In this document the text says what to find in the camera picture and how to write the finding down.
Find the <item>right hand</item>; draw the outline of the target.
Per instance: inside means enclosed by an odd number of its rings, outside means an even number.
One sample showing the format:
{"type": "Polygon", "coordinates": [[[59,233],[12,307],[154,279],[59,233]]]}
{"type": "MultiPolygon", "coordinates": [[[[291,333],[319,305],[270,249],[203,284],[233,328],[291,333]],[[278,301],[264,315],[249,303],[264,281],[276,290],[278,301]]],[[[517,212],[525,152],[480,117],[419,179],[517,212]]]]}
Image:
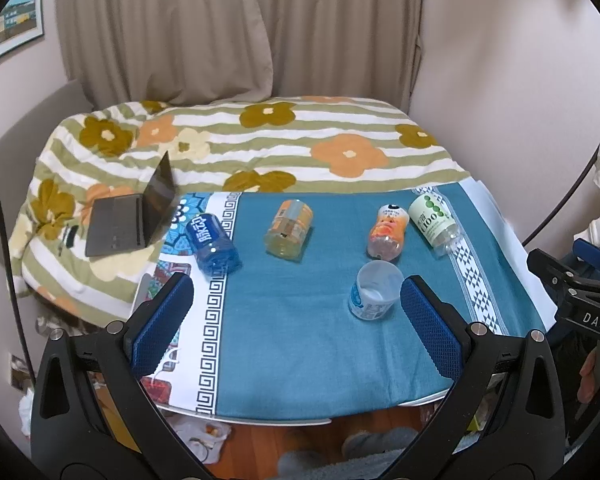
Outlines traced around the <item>right hand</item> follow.
{"type": "Polygon", "coordinates": [[[594,367],[597,362],[597,350],[593,349],[586,358],[580,369],[580,387],[578,389],[578,401],[582,404],[588,404],[593,399],[597,388],[597,382],[594,376],[594,367]]]}

